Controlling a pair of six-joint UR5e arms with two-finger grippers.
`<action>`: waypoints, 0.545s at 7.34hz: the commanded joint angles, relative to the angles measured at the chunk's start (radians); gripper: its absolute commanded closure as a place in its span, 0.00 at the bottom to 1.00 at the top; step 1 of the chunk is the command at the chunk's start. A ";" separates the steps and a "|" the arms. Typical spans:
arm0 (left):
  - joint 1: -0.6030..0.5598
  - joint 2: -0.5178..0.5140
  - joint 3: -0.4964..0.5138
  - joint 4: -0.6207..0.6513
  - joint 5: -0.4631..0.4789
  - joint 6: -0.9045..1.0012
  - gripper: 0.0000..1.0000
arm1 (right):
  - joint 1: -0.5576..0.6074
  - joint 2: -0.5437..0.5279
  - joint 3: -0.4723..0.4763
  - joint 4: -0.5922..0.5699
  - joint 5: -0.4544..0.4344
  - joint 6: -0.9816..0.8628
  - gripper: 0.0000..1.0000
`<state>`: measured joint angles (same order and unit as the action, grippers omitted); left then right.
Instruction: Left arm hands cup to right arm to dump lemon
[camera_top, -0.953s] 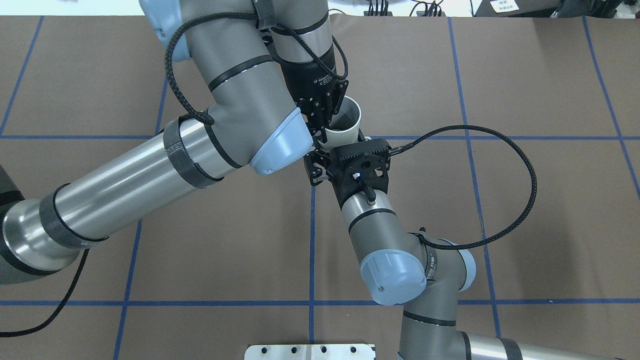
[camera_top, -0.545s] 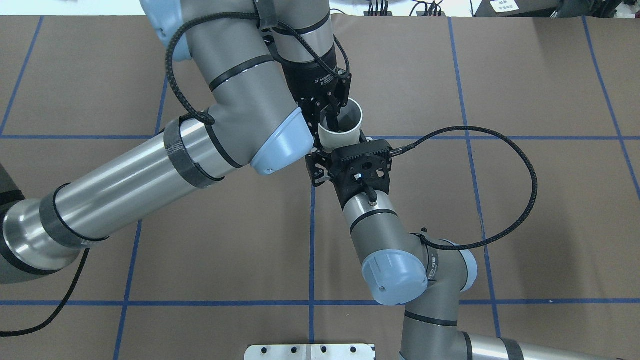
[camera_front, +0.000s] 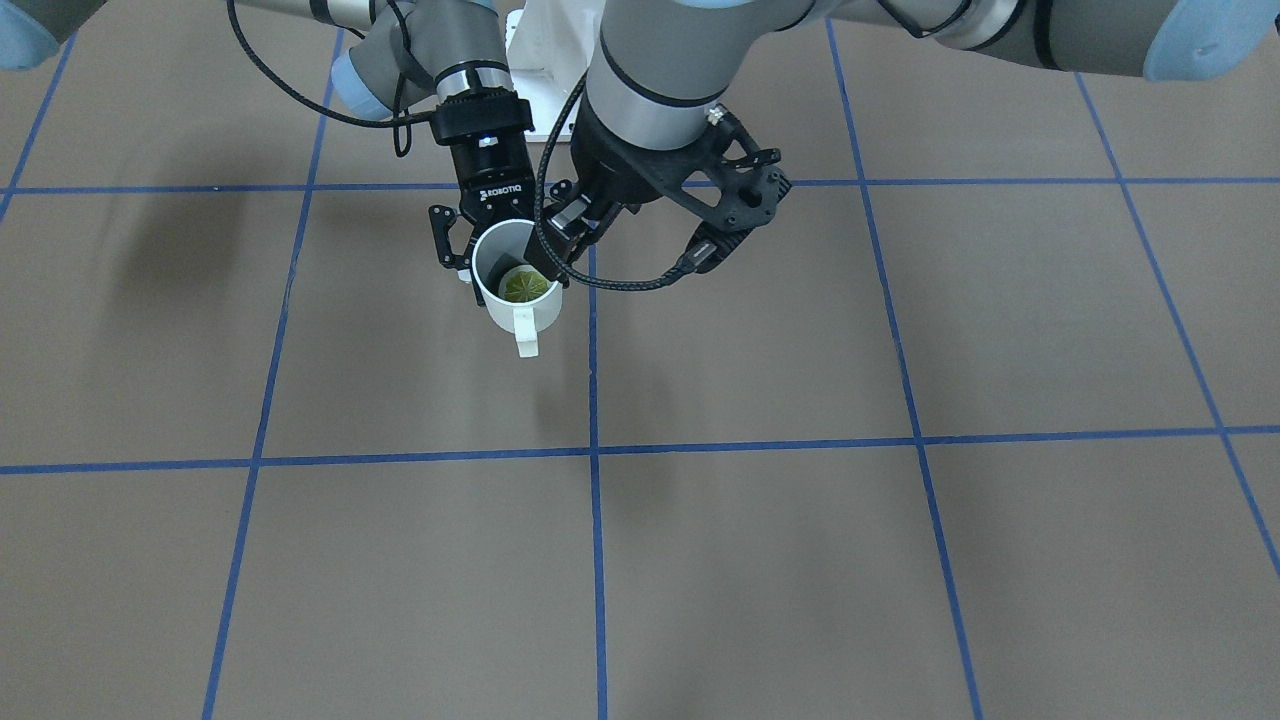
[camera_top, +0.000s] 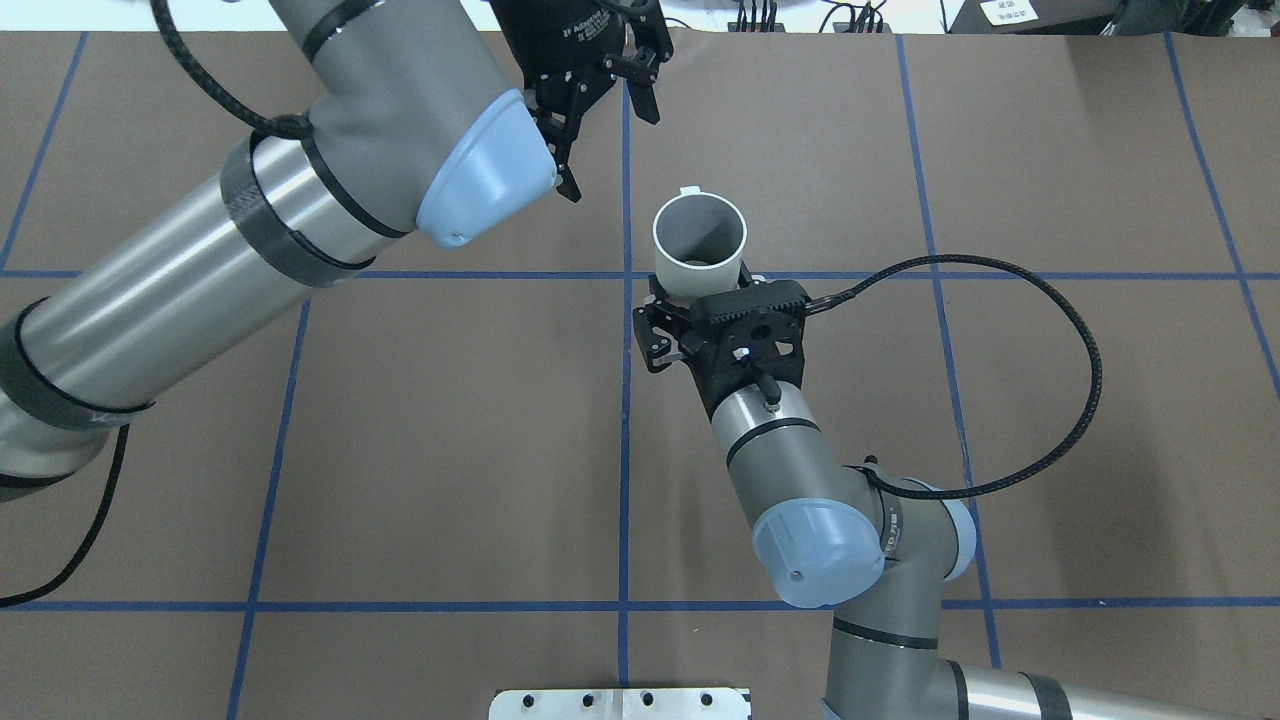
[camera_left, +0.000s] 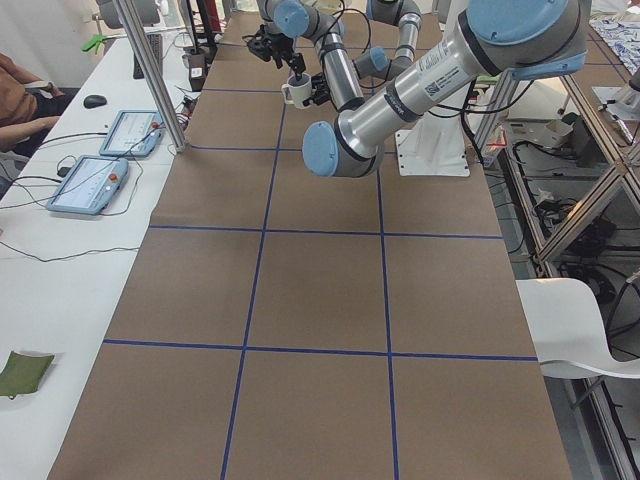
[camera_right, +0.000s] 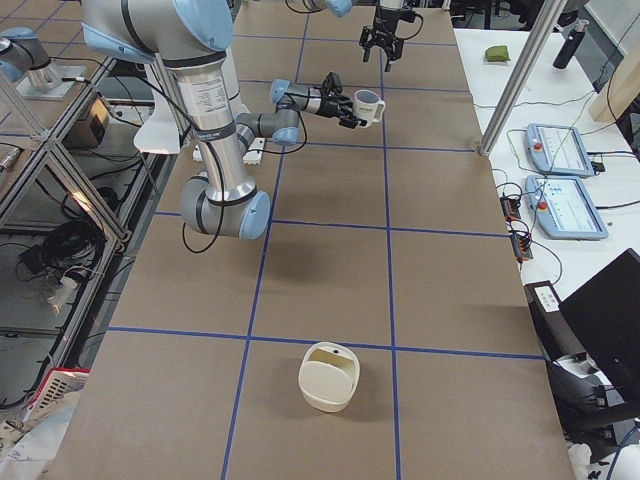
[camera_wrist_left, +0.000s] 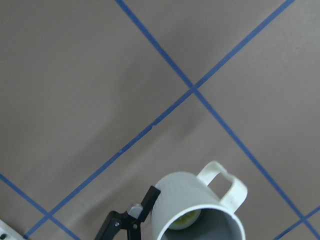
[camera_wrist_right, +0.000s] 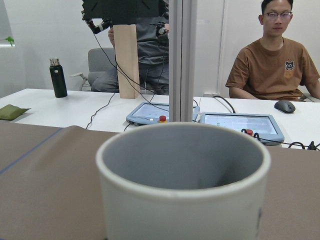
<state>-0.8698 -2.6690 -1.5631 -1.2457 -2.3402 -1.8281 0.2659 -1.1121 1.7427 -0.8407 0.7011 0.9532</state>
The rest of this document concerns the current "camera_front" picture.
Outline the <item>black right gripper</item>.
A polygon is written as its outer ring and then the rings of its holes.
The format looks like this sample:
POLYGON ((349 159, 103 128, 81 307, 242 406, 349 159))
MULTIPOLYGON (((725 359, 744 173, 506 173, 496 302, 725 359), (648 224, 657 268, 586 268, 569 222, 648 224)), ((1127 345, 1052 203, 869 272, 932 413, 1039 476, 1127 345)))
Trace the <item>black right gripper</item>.
MULTIPOLYGON (((430 128, 451 152, 460 210, 475 229, 532 218, 535 174, 525 138, 532 114, 526 100, 507 88, 466 91, 436 105, 430 128)), ((471 246, 458 250, 451 241, 460 213, 433 204, 428 214, 436 260, 474 284, 471 246)))

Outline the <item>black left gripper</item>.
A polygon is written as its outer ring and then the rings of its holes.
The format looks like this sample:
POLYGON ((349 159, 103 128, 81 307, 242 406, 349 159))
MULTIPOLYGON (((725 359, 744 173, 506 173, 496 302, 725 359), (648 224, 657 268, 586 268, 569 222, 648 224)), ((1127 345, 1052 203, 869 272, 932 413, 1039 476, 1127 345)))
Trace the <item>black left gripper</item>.
POLYGON ((618 136, 589 100, 579 104, 570 154, 577 173, 570 195, 538 200, 538 270, 550 283, 571 281, 621 291, 620 281, 577 272, 573 263, 594 246, 621 214, 672 196, 672 183, 652 182, 659 164, 691 145, 691 135, 636 143, 618 136))

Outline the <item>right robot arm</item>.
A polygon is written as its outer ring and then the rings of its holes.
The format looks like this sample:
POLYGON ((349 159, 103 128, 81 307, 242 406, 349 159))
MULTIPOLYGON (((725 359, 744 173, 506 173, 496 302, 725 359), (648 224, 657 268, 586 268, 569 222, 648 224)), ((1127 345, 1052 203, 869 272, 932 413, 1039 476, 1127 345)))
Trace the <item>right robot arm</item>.
POLYGON ((355 33, 329 70, 334 110, 284 81, 251 46, 237 1, 221 5, 230 32, 255 69, 287 97, 332 120, 388 129, 396 154, 425 126, 444 147, 460 187, 457 208, 431 210, 440 264, 476 282, 475 249, 493 225, 530 218, 534 172, 526 135, 529 102, 516 91, 489 1, 262 1, 260 8, 355 33))

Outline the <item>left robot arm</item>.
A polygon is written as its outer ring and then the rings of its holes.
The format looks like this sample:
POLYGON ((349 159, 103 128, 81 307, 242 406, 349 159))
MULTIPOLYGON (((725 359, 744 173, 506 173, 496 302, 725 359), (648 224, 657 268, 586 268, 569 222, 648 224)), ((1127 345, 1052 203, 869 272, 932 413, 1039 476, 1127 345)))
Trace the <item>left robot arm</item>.
POLYGON ((831 99, 872 123, 876 177, 937 168, 947 151, 1004 147, 1015 161, 1069 143, 1056 111, 1076 76, 1132 83, 1215 79, 1277 32, 1275 1, 607 1, 558 124, 573 123, 577 183, 541 210, 530 245, 558 281, 643 292, 716 268, 774 215, 780 154, 724 108, 753 49, 831 42, 831 99), (575 269, 612 219, 658 199, 699 219, 654 281, 575 269))

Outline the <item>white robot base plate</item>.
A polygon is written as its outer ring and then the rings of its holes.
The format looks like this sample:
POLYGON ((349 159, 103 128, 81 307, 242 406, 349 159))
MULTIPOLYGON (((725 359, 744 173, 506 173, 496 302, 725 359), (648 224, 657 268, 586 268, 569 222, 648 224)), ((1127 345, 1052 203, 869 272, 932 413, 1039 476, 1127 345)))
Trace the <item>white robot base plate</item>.
POLYGON ((564 142, 570 127, 550 129, 564 100, 588 70, 603 1, 525 1, 506 17, 506 51, 515 91, 532 109, 534 143, 564 142))

